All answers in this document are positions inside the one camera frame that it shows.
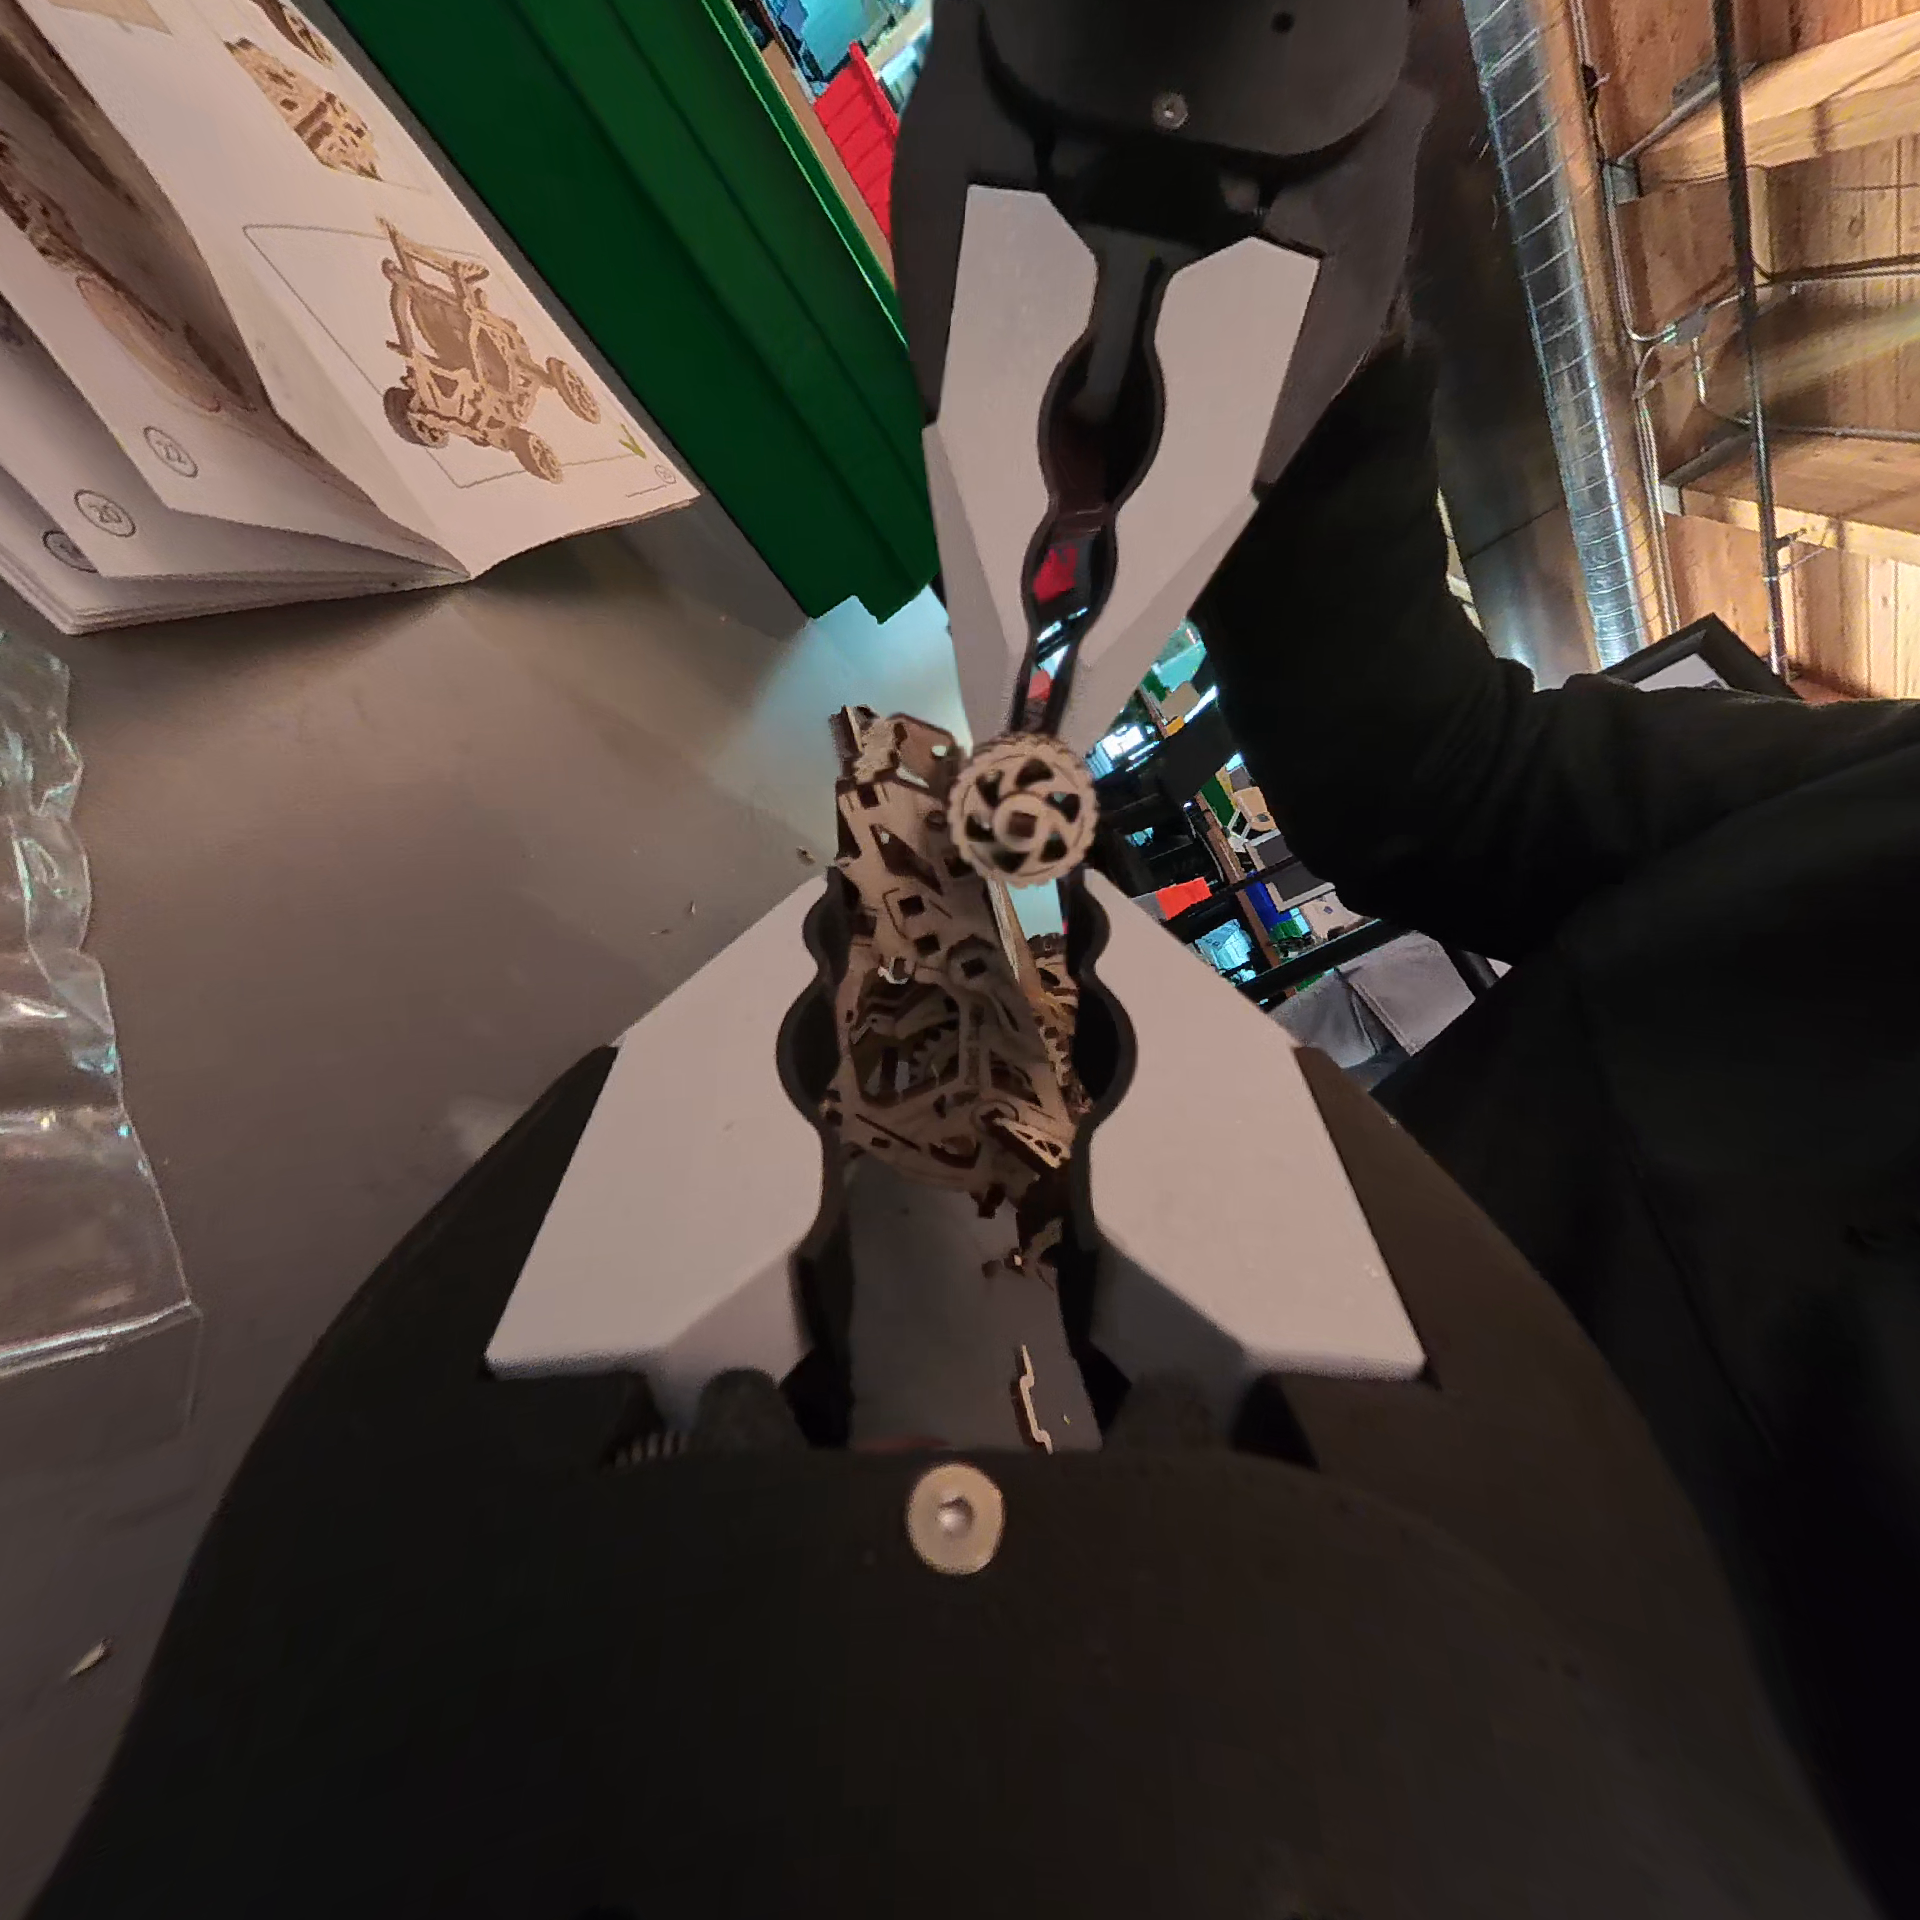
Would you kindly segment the red plastic bin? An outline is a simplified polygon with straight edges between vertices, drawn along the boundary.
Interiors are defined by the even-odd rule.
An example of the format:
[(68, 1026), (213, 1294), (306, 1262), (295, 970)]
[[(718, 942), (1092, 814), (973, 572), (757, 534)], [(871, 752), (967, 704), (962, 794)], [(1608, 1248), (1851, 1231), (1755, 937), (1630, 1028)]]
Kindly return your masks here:
[(856, 40), (832, 71), (814, 110), (847, 170), (856, 204), (869, 209), (880, 238), (892, 245), (898, 111)]

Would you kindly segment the green plastic bin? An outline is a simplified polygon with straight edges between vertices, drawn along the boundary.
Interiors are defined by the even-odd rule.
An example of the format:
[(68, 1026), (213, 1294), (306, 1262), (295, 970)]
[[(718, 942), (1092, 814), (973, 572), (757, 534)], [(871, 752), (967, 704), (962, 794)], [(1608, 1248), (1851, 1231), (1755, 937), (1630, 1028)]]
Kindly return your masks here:
[(341, 1), (699, 498), (630, 530), (766, 633), (936, 572), (896, 297), (731, 4)]

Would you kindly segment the clear plastic bag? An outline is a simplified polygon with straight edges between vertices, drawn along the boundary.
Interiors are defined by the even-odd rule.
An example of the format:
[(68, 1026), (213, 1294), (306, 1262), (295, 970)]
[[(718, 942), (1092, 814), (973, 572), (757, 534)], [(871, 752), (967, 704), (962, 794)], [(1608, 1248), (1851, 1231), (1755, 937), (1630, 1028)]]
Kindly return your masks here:
[(58, 655), (2, 637), (4, 1378), (198, 1319), (86, 949), (68, 690)]

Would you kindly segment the wooden model buggy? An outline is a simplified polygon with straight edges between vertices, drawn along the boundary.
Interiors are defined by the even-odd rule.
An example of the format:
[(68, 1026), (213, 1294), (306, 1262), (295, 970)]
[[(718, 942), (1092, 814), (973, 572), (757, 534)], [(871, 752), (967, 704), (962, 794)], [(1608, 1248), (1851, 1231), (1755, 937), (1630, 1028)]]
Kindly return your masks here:
[(1091, 1105), (1066, 937), (1032, 942), (1012, 890), (992, 901), (954, 850), (946, 802), (972, 757), (954, 734), (847, 705), (832, 738), (847, 960), (823, 1116), (847, 1151), (1007, 1216), (1005, 1263), (1056, 1282)]

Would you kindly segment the assembly instruction booklet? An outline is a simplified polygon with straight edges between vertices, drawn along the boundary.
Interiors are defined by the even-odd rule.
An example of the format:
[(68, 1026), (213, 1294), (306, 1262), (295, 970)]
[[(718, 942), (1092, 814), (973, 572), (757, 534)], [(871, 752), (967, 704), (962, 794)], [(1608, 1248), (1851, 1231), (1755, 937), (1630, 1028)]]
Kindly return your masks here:
[(699, 498), (299, 4), (2, 4), (2, 562), (63, 636)]

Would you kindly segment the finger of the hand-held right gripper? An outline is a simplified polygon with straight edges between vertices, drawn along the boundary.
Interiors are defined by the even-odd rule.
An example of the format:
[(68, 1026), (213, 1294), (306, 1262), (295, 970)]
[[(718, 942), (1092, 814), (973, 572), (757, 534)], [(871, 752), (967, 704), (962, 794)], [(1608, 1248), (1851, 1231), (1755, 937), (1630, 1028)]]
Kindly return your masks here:
[(1039, 191), (967, 191), (939, 409), (923, 430), (962, 705), (1012, 709), (1031, 624), (1026, 581), (1051, 524), (1042, 416), (1088, 336), (1098, 256)]
[(1123, 709), (1255, 514), (1264, 444), (1322, 266), (1250, 236), (1179, 266), (1154, 322), (1159, 441), (1119, 502), (1109, 597), (1067, 709)]

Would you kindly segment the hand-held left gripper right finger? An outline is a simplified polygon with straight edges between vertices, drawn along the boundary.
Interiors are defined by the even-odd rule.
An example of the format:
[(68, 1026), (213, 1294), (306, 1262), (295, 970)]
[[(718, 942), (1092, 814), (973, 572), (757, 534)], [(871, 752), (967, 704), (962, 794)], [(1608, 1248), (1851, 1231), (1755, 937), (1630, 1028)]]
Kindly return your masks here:
[(1080, 1015), (1118, 1068), (1074, 1169), (1091, 1341), (1128, 1380), (1413, 1380), (1424, 1344), (1314, 1103), (1303, 1053), (1107, 878)]

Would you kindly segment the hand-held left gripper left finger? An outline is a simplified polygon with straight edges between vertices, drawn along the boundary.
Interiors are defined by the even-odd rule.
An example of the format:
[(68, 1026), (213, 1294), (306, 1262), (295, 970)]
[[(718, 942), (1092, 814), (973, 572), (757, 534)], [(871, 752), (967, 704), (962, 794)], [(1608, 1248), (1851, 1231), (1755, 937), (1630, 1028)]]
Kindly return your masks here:
[(500, 1380), (850, 1370), (832, 878), (807, 878), (614, 1042), (487, 1344)]

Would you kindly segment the person's right forearm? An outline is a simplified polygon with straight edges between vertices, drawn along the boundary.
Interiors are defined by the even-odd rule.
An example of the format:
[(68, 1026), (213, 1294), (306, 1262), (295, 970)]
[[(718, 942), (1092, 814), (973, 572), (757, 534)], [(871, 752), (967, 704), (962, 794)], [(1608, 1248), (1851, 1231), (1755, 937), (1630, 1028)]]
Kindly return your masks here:
[(1450, 589), (1434, 368), (1391, 329), (1195, 609), (1286, 844), (1364, 914), (1503, 962), (1670, 870), (1916, 924), (1916, 704), (1574, 676), (1535, 688)]

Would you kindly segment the person's black-clothed body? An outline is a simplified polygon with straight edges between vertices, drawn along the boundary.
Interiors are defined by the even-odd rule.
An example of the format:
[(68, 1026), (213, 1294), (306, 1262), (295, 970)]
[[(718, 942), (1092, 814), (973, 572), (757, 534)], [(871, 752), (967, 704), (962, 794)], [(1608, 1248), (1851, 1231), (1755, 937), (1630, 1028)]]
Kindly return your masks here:
[(1886, 1914), (1916, 1914), (1916, 937), (1658, 870), (1381, 1085), (1640, 1405)]

